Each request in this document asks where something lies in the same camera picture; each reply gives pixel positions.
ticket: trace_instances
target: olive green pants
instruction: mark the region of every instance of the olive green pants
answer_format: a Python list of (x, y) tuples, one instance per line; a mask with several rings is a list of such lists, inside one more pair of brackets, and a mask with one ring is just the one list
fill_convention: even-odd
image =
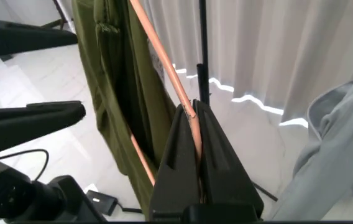
[(73, 1), (73, 13), (98, 130), (147, 217), (153, 187), (130, 136), (156, 175), (175, 106), (153, 68), (146, 33), (129, 1)]

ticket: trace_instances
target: rose gold hanger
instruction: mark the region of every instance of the rose gold hanger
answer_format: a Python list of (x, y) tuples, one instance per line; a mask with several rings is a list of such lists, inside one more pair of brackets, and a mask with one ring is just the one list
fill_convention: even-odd
[[(132, 7), (135, 10), (135, 13), (138, 15), (140, 23), (144, 27), (147, 37), (151, 41), (154, 49), (156, 50), (158, 57), (162, 61), (163, 66), (167, 71), (168, 76), (170, 77), (170, 80), (172, 82), (172, 85), (178, 95), (178, 98), (181, 101), (183, 110), (185, 111), (188, 117), (191, 133), (196, 147), (196, 155), (197, 155), (196, 162), (197, 164), (200, 164), (202, 148), (201, 148), (201, 134), (200, 134), (199, 119), (190, 104), (189, 98), (186, 95), (185, 89), (183, 88), (181, 81), (179, 80), (178, 75), (171, 64), (170, 58), (168, 58), (168, 55), (164, 50), (164, 47), (160, 39), (158, 38), (152, 24), (150, 23), (149, 18), (147, 17), (143, 7), (140, 5), (139, 0), (130, 0), (130, 2), (132, 4)], [(143, 156), (143, 153), (140, 150), (138, 144), (136, 143), (135, 137), (132, 134), (131, 134), (131, 140), (132, 140), (132, 143), (134, 144), (134, 147), (138, 153), (139, 159), (142, 165), (144, 166), (151, 183), (154, 185), (155, 181), (154, 181), (153, 173), (150, 171), (149, 166), (147, 165), (147, 162), (145, 160), (145, 157)]]

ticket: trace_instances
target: gray garment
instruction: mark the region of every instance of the gray garment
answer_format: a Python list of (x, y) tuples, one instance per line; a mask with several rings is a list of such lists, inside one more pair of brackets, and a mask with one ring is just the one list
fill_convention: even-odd
[(353, 193), (353, 81), (312, 102), (309, 142), (269, 220), (320, 220)]

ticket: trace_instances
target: black stand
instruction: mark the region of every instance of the black stand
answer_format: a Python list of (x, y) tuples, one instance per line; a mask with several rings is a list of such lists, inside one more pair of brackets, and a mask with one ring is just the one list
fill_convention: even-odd
[[(199, 93), (200, 101), (209, 106), (209, 83), (208, 83), (208, 41), (207, 41), (207, 9), (206, 0), (199, 0), (199, 10), (200, 10), (200, 33), (201, 33), (201, 53), (203, 56), (203, 63), (197, 64), (197, 76), (199, 82)], [(263, 187), (259, 186), (255, 182), (252, 182), (254, 187), (264, 193), (266, 196), (270, 197), (275, 202), (277, 198), (265, 190)]]

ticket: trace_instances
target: black cable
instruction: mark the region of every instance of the black cable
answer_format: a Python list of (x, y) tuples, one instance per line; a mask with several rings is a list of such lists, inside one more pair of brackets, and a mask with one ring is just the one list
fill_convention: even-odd
[(41, 169), (40, 173), (37, 175), (37, 177), (34, 179), (34, 180), (38, 180), (38, 179), (41, 177), (41, 175), (44, 173), (45, 168), (47, 168), (48, 161), (50, 160), (50, 154), (48, 153), (47, 150), (45, 150), (45, 149), (24, 150), (24, 151), (21, 151), (21, 152), (15, 152), (15, 153), (8, 154), (8, 155), (5, 155), (5, 156), (0, 156), (0, 160), (1, 160), (1, 159), (7, 159), (7, 158), (10, 158), (10, 157), (14, 157), (14, 156), (19, 156), (19, 155), (27, 154), (27, 153), (32, 153), (32, 152), (44, 152), (44, 153), (45, 153), (45, 163), (44, 163), (44, 166), (42, 167), (42, 169)]
[(252, 184), (254, 185), (254, 187), (258, 190), (260, 190), (262, 193), (264, 193), (266, 196), (270, 197), (270, 199), (274, 200), (275, 202), (277, 202), (277, 198), (276, 196), (272, 195), (271, 193), (269, 193), (267, 190), (263, 189), (261, 186), (259, 186), (258, 184), (256, 184), (254, 181), (252, 182)]
[(123, 212), (134, 212), (134, 213), (142, 213), (142, 209), (139, 208), (124, 208), (123, 206), (121, 206), (121, 204), (119, 202), (117, 202), (117, 204), (120, 206), (121, 210)]

